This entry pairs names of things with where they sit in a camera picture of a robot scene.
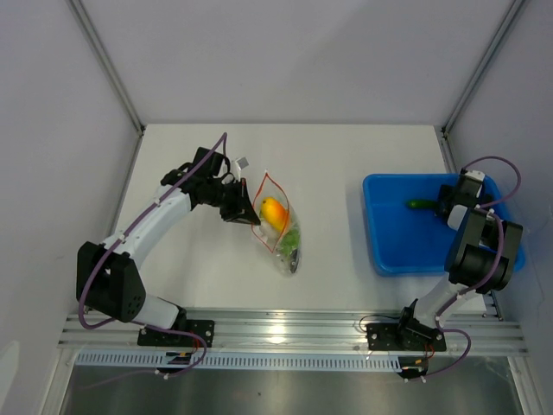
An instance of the white table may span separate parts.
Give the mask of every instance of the white table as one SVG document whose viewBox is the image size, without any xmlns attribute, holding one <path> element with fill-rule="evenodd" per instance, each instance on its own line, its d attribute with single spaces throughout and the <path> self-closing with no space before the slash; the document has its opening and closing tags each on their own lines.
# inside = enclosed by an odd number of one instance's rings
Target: white table
<svg viewBox="0 0 553 415">
<path fill-rule="evenodd" d="M 361 183 L 372 173 L 443 173 L 435 130 L 409 125 L 151 124 L 118 226 L 144 208 L 171 169 L 228 132 L 230 158 L 246 156 L 251 198 L 267 169 L 302 227 L 302 264 L 281 275 L 251 227 L 198 206 L 153 249 L 140 270 L 150 294 L 184 307 L 258 310 L 400 310 L 437 276 L 383 278 L 367 248 Z M 479 297 L 462 311 L 485 310 Z"/>
</svg>

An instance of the white wall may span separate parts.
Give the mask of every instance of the white wall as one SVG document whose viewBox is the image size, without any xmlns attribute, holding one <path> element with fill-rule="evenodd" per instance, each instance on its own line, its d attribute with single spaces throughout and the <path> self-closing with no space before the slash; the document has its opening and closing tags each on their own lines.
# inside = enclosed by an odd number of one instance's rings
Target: white wall
<svg viewBox="0 0 553 415">
<path fill-rule="evenodd" d="M 63 0 L 0 3 L 0 97 L 0 349 L 22 348 L 3 413 L 32 414 L 137 137 Z"/>
<path fill-rule="evenodd" d="M 523 324 L 549 399 L 553 395 L 552 131 L 553 2 L 531 0 L 452 135 L 459 165 L 498 154 L 522 172 L 522 187 L 509 206 L 524 225 L 527 264 L 499 299 L 508 316 Z M 495 162 L 480 167 L 503 191 L 514 183 L 508 168 Z"/>
<path fill-rule="evenodd" d="M 154 122 L 441 125 L 510 0 L 85 0 Z"/>
</svg>

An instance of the blue plastic tray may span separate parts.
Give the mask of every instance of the blue plastic tray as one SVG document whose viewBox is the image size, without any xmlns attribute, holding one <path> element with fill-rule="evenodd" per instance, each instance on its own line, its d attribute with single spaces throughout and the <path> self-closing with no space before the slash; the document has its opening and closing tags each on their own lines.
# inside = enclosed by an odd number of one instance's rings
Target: blue plastic tray
<svg viewBox="0 0 553 415">
<path fill-rule="evenodd" d="M 430 210 L 413 210 L 413 199 L 437 200 L 442 184 L 454 186 L 459 175 L 370 175 L 363 181 L 368 233 L 377 272 L 384 276 L 444 272 L 444 263 L 455 231 Z M 494 199 L 499 189 L 485 179 L 486 192 Z M 503 203 L 493 207 L 501 219 L 511 217 Z M 524 266 L 518 250 L 515 271 Z"/>
</svg>

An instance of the gray floor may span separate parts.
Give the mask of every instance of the gray floor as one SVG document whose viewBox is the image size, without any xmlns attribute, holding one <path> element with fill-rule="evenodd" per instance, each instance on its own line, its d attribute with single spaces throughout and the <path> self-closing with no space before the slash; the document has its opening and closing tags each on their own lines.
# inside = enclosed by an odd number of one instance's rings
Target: gray floor
<svg viewBox="0 0 553 415">
<path fill-rule="evenodd" d="M 434 359 L 433 368 L 448 361 Z M 522 414 L 506 359 L 468 358 L 450 373 L 405 385 L 391 373 L 194 370 L 161 380 L 136 369 L 76 367 L 63 414 Z"/>
</svg>

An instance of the yellow vegetable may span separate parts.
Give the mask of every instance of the yellow vegetable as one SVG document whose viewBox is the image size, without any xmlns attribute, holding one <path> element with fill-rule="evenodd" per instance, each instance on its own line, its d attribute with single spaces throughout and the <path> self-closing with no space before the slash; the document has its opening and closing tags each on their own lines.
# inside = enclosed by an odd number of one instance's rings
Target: yellow vegetable
<svg viewBox="0 0 553 415">
<path fill-rule="evenodd" d="M 261 203 L 261 215 L 278 232 L 282 232 L 286 227 L 288 212 L 278 200 L 272 197 L 265 197 Z"/>
</svg>

